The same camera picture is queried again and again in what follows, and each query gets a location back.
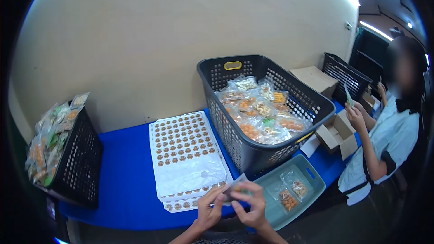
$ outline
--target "person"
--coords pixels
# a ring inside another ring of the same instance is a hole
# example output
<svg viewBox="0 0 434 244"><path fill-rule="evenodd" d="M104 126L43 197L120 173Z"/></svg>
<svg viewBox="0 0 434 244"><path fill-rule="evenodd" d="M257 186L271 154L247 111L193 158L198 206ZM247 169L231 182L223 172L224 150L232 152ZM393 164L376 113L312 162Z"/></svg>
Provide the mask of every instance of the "person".
<svg viewBox="0 0 434 244"><path fill-rule="evenodd" d="M416 40L406 36L392 43L398 48L394 50L393 82L389 87L392 96L378 119L370 117L358 102L354 107L345 104L347 118L361 140L361 147L337 183L339 191L348 197L348 205L361 201L374 185L388 179L406 161L424 131L420 115L425 93L423 73L427 69L425 52Z"/></svg>
<svg viewBox="0 0 434 244"><path fill-rule="evenodd" d="M169 244L187 243L277 243L288 244L277 232L273 230L265 218L265 199L261 186L244 181L239 184L241 189L250 191L253 196L240 192L231 192L231 196L237 200L251 205L251 211L246 212L238 201L232 201L232 207L239 220L246 226L252 227L257 234L246 230L232 232L209 232L217 225L221 218L221 208L225 195L223 187L214 187L198 200L198 218L193 224Z"/></svg>

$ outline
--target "white wall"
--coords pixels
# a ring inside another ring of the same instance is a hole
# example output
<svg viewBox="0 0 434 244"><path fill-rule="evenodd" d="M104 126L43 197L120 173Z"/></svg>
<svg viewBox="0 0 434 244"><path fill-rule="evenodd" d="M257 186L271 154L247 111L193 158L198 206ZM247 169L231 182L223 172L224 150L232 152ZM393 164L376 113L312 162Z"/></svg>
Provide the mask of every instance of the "white wall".
<svg viewBox="0 0 434 244"><path fill-rule="evenodd" d="M347 0L35 0L11 78L28 126L90 92L106 132L203 109L202 59L257 53L286 69L319 66L323 52L348 59L357 18Z"/></svg>

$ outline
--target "blue table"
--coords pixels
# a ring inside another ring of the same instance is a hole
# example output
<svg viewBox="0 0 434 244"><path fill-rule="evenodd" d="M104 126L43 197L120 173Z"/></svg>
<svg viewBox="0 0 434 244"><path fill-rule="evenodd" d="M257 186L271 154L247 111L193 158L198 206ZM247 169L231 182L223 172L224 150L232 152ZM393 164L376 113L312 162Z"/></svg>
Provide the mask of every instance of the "blue table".
<svg viewBox="0 0 434 244"><path fill-rule="evenodd" d="M337 112L343 107L334 102ZM171 214L157 198L149 147L149 124L99 134L104 152L99 182L99 208L86 209L60 202L59 211L68 218L87 224L125 230L158 230L189 226L197 210ZM240 174L225 151L214 127L214 135L234 179ZM356 134L358 145L360 138ZM321 145L308 159L327 187L342 173L346 161L340 154L328 154ZM223 207L222 215L233 214Z"/></svg>

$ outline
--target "cardboard box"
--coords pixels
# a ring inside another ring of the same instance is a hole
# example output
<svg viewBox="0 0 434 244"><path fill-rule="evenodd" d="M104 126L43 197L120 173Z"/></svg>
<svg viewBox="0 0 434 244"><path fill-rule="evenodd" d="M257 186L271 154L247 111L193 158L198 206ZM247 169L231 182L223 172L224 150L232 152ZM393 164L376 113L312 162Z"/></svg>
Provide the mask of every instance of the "cardboard box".
<svg viewBox="0 0 434 244"><path fill-rule="evenodd" d="M343 110L334 114L327 122L318 127L315 134L330 154L341 150L342 160L345 160L357 150L355 130Z"/></svg>
<svg viewBox="0 0 434 244"><path fill-rule="evenodd" d="M323 73L315 66L292 69L290 72L301 82L318 91L326 98L332 99L338 80Z"/></svg>
<svg viewBox="0 0 434 244"><path fill-rule="evenodd" d="M360 103L363 106L363 108L366 110L366 112L369 114L374 109L375 98L366 92L363 94Z"/></svg>

